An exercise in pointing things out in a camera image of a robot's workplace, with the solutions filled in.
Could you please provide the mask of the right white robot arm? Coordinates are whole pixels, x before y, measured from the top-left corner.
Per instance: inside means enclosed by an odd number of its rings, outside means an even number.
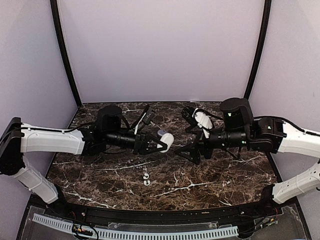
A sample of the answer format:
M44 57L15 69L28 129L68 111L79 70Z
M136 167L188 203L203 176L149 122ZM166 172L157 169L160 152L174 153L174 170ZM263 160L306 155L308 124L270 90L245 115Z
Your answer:
M219 105L223 127L216 128L212 114L201 108L186 106L182 117L189 123L187 133L194 134L193 143L175 153L198 165L201 157L210 159L214 149L247 148L265 153L295 153L319 158L320 134L303 129L277 116L254 117L246 98L233 97Z

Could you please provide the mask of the white earbud charging case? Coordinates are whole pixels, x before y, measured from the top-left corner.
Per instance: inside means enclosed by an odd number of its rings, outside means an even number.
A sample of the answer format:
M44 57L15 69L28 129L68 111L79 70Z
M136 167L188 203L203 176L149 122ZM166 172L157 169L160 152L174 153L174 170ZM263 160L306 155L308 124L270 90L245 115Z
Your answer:
M166 153L169 149L170 149L170 147L172 146L172 144L173 144L173 142L174 142L174 136L171 134L171 133L165 133L162 137L161 137L161 139L160 139L160 141L161 142L163 142L163 143L165 143L166 145L167 145L167 148L165 149L165 150L162 150L162 151L160 151L161 153Z

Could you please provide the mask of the white earbud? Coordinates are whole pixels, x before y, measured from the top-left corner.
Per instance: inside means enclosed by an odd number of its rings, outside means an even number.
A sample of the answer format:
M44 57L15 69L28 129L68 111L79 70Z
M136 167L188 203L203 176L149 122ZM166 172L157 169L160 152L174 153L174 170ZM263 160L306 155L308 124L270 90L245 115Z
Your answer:
M148 173L144 173L144 174L143 174L143 179L144 179L144 180L147 180L149 177L150 177L150 176L149 176Z
M150 181L150 180L144 180L144 181L143 181L143 184L144 184L145 186L149 186L149 185L151 184L151 181Z

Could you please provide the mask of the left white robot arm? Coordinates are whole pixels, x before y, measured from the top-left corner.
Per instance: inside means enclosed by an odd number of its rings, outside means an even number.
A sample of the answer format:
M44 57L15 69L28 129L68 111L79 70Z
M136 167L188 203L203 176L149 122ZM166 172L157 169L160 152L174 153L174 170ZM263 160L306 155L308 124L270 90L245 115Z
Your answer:
M56 185L48 181L24 157L29 152L68 153L94 156L107 146L131 149L136 155L166 153L174 142L174 136L166 132L160 138L148 133L130 132L116 126L99 129L80 127L58 129L33 126L22 123L14 117L0 138L0 173L12 176L29 191L38 195L60 218L67 218L70 206L64 202L64 195Z

